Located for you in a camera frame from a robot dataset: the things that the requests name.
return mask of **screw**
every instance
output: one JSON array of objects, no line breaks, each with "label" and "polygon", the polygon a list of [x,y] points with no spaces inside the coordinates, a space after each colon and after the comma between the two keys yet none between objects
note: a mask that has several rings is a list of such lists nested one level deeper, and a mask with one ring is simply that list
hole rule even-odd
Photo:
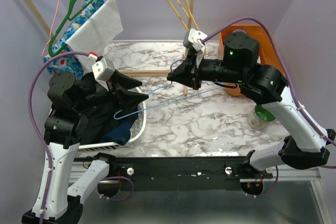
[{"label": "screw", "polygon": [[134,174],[134,169],[132,167],[127,169],[127,174],[132,176]]},{"label": "screw", "polygon": [[230,175],[231,173],[232,173],[232,168],[231,167],[226,167],[225,168],[225,173],[227,174],[227,175]]},{"label": "screw", "polygon": [[266,170],[265,170],[267,173],[269,173],[269,174],[272,174],[273,173],[273,168],[272,167],[268,167],[268,168],[266,168]]}]

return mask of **orange plastic basket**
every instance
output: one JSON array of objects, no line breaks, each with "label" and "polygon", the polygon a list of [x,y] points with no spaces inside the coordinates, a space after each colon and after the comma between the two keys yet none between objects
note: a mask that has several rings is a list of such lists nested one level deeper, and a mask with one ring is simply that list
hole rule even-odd
[{"label": "orange plastic basket", "polygon": [[[275,51],[272,47],[271,41],[269,40],[264,29],[259,25],[232,25],[227,29],[225,29],[224,31],[220,32],[219,47],[218,47],[219,59],[223,59],[224,57],[224,45],[223,45],[224,38],[235,30],[243,30],[251,38],[258,40],[260,43],[259,56],[261,64],[274,66],[278,68],[283,75],[285,75],[284,70],[280,64],[280,61],[278,60],[278,57],[275,54]],[[233,97],[244,96],[243,94],[240,93],[239,87],[235,89],[225,88],[225,91],[227,94]]]}]

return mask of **marble surface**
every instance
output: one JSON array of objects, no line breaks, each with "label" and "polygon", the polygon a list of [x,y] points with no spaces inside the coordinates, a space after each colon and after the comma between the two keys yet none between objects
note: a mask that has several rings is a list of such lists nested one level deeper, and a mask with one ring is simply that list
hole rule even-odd
[{"label": "marble surface", "polygon": [[[217,42],[210,42],[206,58],[217,58],[217,48]],[[102,55],[112,59],[119,70],[169,69],[184,51],[181,41],[116,41],[106,46]],[[169,84],[164,77],[137,79],[143,82],[140,87],[143,92]],[[277,121],[262,132],[252,130],[246,114],[253,109],[254,102],[230,97],[224,88],[209,84],[204,83],[198,91],[188,90],[188,95],[206,93],[147,110],[142,136],[114,153],[118,156],[246,155],[252,149],[274,145],[288,135]],[[146,104],[151,107],[183,97],[183,86],[173,83],[151,94]]]}]

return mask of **white plastic basket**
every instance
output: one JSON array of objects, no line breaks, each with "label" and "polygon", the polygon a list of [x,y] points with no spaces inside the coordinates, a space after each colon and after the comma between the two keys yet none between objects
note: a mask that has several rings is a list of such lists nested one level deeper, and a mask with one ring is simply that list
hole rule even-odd
[{"label": "white plastic basket", "polygon": [[[146,103],[143,101],[142,103],[139,104],[138,108],[139,110],[146,109]],[[145,130],[146,121],[147,121],[147,111],[144,110],[139,112],[138,119],[133,123],[133,126],[131,127],[131,139],[126,143],[126,145],[134,142],[141,136],[141,134]],[[92,155],[92,152],[115,150],[120,147],[122,147],[122,145],[119,145],[114,142],[80,145],[77,156],[81,157],[90,156]]]}]

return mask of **white towel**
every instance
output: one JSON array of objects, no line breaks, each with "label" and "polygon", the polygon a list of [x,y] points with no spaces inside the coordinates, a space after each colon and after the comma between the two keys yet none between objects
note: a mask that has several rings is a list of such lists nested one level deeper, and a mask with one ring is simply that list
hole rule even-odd
[{"label": "white towel", "polygon": [[[107,0],[67,41],[72,51],[96,52],[123,30],[116,0]],[[91,62],[85,56],[75,55],[83,70],[91,72]]]}]

